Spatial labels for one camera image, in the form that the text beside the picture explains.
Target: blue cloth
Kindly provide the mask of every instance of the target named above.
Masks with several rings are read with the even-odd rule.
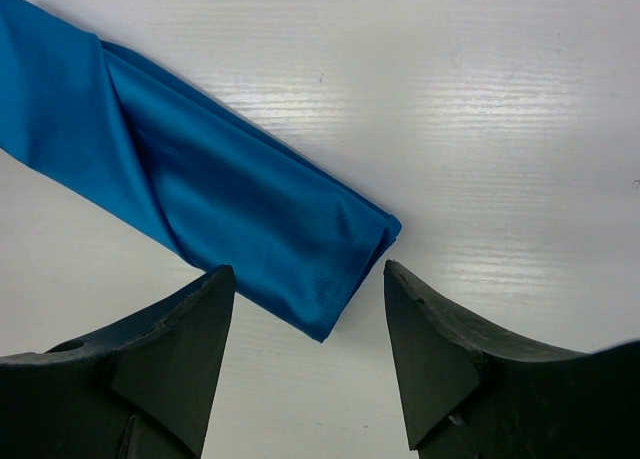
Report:
[[[135,52],[0,0],[0,148],[322,341],[397,219]]]

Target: table surface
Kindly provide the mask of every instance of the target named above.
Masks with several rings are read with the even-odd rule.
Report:
[[[30,0],[145,53],[396,214],[387,254],[583,351],[640,336],[638,0]],[[382,267],[323,345],[239,297],[205,458],[410,458]],[[0,154],[0,355],[199,272]]]

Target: blue fabric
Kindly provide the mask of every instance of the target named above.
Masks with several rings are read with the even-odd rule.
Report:
[[[397,219],[142,56],[0,0],[0,148],[324,340]]]

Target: white wooden surface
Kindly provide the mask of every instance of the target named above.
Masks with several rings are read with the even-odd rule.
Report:
[[[638,0],[31,1],[396,213],[389,256],[461,304],[585,351],[640,336]],[[415,457],[381,272],[322,346],[238,298],[206,458]],[[44,351],[197,275],[0,154],[0,355]]]

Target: small black object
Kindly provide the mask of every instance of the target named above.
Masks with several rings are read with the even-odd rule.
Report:
[[[590,355],[549,346],[391,261],[385,305],[409,446],[420,458],[640,454],[640,342]]]
[[[225,266],[45,354],[0,358],[0,457],[199,458],[234,292]]]

